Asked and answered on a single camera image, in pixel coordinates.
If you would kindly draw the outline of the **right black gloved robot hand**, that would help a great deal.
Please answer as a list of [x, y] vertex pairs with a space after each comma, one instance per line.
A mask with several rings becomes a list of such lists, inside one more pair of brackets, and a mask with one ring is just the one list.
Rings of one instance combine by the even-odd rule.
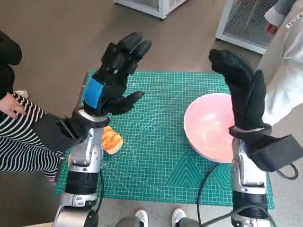
[[228, 50], [211, 49], [209, 60], [212, 70], [224, 76], [230, 90], [235, 126], [245, 131], [268, 129], [270, 126], [262, 120], [266, 94], [263, 72]]

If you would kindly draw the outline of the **left bare black robot hand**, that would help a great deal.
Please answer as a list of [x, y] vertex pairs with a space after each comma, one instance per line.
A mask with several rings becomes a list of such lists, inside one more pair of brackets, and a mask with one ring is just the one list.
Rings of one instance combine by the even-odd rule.
[[95, 117], [120, 115], [134, 107], [144, 92], [136, 91], [124, 97], [128, 76], [135, 73], [139, 61], [151, 46], [151, 40], [143, 40], [142, 32], [131, 33], [118, 43], [108, 45], [100, 68], [85, 88], [83, 104], [86, 113]]

